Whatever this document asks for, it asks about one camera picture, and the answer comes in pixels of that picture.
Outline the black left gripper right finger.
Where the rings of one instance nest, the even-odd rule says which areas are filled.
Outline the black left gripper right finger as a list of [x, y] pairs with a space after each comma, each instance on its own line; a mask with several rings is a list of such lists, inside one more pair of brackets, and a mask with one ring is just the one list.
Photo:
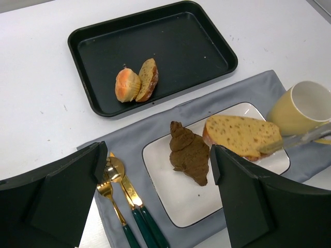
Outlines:
[[220, 145], [210, 160], [232, 247], [330, 247], [330, 191], [295, 182]]

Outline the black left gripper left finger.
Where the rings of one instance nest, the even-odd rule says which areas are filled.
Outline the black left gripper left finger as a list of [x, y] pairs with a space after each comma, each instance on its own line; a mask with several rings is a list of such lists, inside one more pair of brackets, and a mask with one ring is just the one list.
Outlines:
[[95, 142], [1, 180], [1, 247], [78, 247], [107, 151]]

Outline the tan seeded bread slice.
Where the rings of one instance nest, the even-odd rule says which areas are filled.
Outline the tan seeded bread slice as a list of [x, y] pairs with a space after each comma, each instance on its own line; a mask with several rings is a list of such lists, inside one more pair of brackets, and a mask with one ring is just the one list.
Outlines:
[[203, 139], [209, 146], [221, 145], [249, 161], [267, 156], [259, 148], [282, 140], [272, 122], [241, 116], [212, 115], [204, 125]]

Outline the brown chocolate croissant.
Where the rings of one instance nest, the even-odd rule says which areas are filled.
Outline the brown chocolate croissant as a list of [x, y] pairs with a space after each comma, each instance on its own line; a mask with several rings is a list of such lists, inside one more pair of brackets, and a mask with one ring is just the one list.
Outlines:
[[198, 185], [206, 186], [209, 172], [209, 146], [202, 137], [183, 127], [181, 122], [170, 123], [170, 163], [173, 170], [192, 178]]

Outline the silver metal tongs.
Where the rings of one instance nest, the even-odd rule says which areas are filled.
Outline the silver metal tongs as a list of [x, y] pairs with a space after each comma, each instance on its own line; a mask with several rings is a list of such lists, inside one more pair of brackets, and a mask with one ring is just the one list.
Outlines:
[[271, 154], [278, 150], [288, 149], [294, 146], [304, 145], [330, 136], [330, 122], [309, 130], [305, 134], [293, 135], [269, 145], [261, 146], [258, 151], [263, 154]]

